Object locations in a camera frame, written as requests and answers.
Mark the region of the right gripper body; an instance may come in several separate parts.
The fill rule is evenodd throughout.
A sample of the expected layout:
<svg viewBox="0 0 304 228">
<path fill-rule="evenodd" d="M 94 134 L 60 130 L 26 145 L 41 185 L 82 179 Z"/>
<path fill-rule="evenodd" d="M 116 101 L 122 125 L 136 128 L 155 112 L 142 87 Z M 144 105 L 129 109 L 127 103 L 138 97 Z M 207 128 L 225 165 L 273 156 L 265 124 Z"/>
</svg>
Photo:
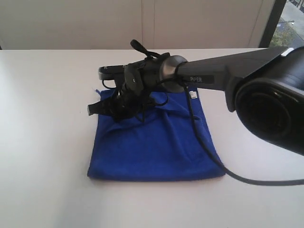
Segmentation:
<svg viewBox="0 0 304 228">
<path fill-rule="evenodd" d="M 137 112 L 145 112 L 147 91 L 142 90 L 137 95 L 127 85 L 121 85 L 104 101 L 109 105 L 109 117 L 119 122 L 133 118 Z"/>
</svg>

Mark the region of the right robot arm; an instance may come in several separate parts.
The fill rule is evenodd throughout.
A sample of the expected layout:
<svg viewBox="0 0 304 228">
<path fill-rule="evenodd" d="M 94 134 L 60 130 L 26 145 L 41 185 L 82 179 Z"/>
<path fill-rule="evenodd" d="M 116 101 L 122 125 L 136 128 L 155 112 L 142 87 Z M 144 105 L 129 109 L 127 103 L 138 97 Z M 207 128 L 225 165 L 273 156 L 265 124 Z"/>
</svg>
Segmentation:
<svg viewBox="0 0 304 228">
<path fill-rule="evenodd" d="M 304 153 L 304 49 L 272 47 L 188 61 L 179 55 L 146 51 L 145 59 L 99 68 L 114 93 L 88 106 L 89 115 L 120 121 L 142 112 L 152 92 L 181 93 L 187 87 L 218 90 L 227 108 L 255 136 Z"/>
</svg>

